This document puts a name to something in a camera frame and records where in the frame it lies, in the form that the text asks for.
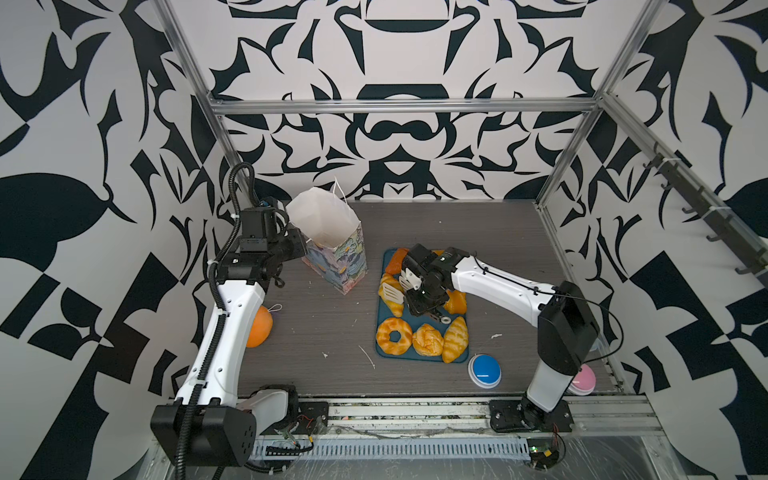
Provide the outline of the large croissant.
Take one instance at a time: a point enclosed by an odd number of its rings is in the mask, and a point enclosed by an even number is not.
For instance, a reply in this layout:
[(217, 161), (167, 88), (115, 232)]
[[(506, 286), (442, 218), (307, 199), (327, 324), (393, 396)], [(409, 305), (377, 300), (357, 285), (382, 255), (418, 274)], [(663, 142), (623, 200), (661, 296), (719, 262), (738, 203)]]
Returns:
[(401, 318), (403, 316), (405, 295), (402, 285), (394, 276), (387, 273), (382, 275), (378, 294), (394, 317)]

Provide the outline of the metal tongs white tips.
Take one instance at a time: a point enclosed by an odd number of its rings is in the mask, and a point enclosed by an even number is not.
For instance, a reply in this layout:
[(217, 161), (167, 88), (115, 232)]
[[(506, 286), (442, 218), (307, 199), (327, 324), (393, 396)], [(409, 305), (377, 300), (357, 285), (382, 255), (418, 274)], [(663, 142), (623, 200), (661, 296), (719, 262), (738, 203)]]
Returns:
[(408, 309), (412, 316), (425, 316), (443, 325), (449, 325), (452, 322), (449, 316), (441, 315), (436, 311), (416, 313), (412, 310), (406, 295), (409, 286), (410, 283), (407, 280), (400, 280), (387, 272), (384, 272), (381, 277), (378, 295), (396, 318), (401, 318), (405, 310)]

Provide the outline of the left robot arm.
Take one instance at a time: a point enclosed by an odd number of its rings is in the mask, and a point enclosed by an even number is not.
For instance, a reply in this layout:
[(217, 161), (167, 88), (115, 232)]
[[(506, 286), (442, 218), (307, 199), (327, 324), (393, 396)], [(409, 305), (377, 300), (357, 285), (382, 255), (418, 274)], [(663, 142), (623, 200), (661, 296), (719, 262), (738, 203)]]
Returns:
[[(240, 174), (247, 177), (248, 208), (234, 193)], [(230, 171), (234, 227), (207, 263), (206, 281), (214, 300), (211, 319), (175, 399), (156, 407), (150, 421), (177, 479), (186, 478), (190, 466), (212, 467), (220, 478), (227, 467), (247, 465), (256, 438), (270, 427), (290, 423), (297, 409), (297, 395), (288, 386), (261, 389), (251, 403), (238, 404), (242, 362), (257, 313), (269, 287), (284, 286), (284, 264), (307, 253), (282, 204), (259, 198), (255, 180), (249, 163)]]

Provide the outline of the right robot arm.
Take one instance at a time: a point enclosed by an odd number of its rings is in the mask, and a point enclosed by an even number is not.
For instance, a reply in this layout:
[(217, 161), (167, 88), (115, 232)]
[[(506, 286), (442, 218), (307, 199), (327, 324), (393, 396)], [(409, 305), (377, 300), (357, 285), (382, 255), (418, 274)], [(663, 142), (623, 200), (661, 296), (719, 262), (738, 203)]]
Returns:
[(437, 254), (417, 244), (402, 261), (411, 313), (434, 313), (448, 292), (474, 295), (526, 320), (537, 329), (539, 361), (518, 401), (489, 403), (490, 427), (497, 433), (569, 432), (571, 411), (564, 396), (587, 362), (599, 326), (579, 287), (535, 282), (499, 270), (466, 251)]

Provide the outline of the floral paper bag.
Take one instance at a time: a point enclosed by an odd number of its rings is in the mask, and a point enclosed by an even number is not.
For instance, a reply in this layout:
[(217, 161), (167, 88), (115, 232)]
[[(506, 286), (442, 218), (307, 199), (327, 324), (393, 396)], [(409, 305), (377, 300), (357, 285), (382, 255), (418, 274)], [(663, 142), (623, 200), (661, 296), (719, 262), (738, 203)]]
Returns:
[(342, 294), (348, 294), (366, 275), (362, 223), (350, 207), (340, 184), (328, 190), (312, 187), (287, 206), (291, 222), (303, 235), (304, 262)]

